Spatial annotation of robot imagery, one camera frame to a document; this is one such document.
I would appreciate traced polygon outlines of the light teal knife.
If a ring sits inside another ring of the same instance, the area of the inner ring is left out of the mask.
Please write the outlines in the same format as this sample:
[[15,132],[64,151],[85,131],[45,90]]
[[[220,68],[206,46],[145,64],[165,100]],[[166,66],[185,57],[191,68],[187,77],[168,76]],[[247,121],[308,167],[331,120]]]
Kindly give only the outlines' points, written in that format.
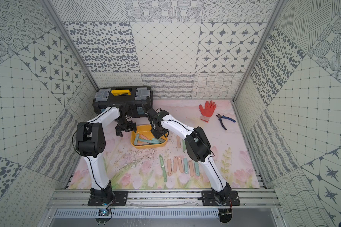
[[184,173],[188,174],[188,160],[187,160],[187,158],[183,159],[183,164],[184,164]]

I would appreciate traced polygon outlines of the long green knife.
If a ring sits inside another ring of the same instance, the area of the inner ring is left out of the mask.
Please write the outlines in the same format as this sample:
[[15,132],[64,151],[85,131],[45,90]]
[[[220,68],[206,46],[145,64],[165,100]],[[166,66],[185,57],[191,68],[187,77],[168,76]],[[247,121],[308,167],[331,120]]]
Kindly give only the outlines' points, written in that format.
[[163,174],[163,181],[166,183],[167,182],[167,173],[165,170],[165,164],[164,164],[163,156],[159,155],[159,159],[160,159],[160,165],[161,165],[162,174]]

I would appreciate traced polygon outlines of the beige pink knife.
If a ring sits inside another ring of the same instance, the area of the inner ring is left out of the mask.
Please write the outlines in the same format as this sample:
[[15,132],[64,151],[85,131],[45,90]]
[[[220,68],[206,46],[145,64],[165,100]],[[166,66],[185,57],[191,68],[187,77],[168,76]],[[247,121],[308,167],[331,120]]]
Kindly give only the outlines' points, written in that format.
[[168,172],[168,176],[172,176],[172,160],[171,159],[167,160],[167,172]]

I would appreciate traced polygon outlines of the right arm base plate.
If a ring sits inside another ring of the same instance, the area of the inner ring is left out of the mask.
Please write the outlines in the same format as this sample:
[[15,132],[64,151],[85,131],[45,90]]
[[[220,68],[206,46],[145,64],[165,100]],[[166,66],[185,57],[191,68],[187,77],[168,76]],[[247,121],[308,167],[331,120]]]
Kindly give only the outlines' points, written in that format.
[[203,206],[240,206],[240,198],[237,191],[231,191],[226,196],[214,191],[202,191],[201,197],[198,200],[202,201]]

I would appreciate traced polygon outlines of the yellow plastic storage box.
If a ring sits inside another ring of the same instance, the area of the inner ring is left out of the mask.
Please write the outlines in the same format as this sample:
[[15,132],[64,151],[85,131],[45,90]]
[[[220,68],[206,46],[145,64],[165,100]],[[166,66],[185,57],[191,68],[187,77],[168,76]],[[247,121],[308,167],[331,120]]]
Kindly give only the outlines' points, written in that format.
[[152,140],[155,139],[155,137],[151,133],[151,126],[148,125],[139,125],[137,126],[136,132],[132,132],[131,134],[131,145],[137,149],[146,149],[146,148],[158,148],[158,147],[164,147],[167,143],[167,138],[165,136],[157,139],[162,144],[149,144],[145,142],[141,142],[138,139],[146,139],[146,140]]

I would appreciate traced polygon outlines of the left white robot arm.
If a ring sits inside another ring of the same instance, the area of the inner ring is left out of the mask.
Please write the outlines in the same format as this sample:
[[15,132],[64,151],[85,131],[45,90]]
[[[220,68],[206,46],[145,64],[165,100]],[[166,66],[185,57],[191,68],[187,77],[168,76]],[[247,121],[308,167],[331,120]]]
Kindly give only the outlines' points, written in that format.
[[123,132],[136,131],[136,123],[127,119],[124,107],[118,106],[107,107],[93,119],[78,123],[73,135],[74,149],[84,158],[90,172],[90,206],[109,206],[115,201],[103,158],[106,148],[104,129],[112,122],[117,123],[115,131],[119,137],[123,137]]

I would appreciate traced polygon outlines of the pale pink knife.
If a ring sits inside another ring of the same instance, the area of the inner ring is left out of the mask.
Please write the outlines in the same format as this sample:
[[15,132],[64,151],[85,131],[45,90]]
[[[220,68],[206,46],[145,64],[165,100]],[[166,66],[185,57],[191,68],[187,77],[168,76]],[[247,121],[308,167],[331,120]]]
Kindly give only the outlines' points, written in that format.
[[173,173],[176,173],[176,172],[177,172],[177,168],[178,168],[178,157],[175,156],[175,157],[173,158],[173,169],[172,169]]

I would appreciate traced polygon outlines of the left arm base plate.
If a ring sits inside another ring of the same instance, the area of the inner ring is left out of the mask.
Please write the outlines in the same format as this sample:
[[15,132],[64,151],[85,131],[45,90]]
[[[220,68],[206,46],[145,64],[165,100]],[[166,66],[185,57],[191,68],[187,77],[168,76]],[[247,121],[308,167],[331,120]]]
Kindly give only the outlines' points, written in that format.
[[88,200],[88,206],[125,206],[129,191],[104,192],[92,190]]

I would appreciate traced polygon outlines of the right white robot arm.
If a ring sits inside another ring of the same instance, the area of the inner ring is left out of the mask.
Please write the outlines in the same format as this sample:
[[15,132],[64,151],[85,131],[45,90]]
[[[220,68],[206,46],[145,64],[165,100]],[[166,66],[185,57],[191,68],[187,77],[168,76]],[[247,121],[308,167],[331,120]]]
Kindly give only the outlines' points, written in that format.
[[216,202],[226,205],[231,202],[232,188],[221,174],[214,161],[214,153],[211,150],[210,142],[201,127],[193,128],[175,119],[169,112],[143,105],[144,112],[151,125],[151,133],[159,139],[172,132],[183,139],[186,145],[188,156],[202,166],[211,184]]

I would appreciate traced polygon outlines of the green fruit knife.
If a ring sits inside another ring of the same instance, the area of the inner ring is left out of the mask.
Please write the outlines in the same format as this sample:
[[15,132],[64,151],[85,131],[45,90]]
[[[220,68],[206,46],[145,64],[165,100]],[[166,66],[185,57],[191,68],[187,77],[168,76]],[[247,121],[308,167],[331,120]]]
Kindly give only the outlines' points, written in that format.
[[182,150],[183,150],[183,152],[186,151],[186,144],[185,144],[184,140],[182,140]]

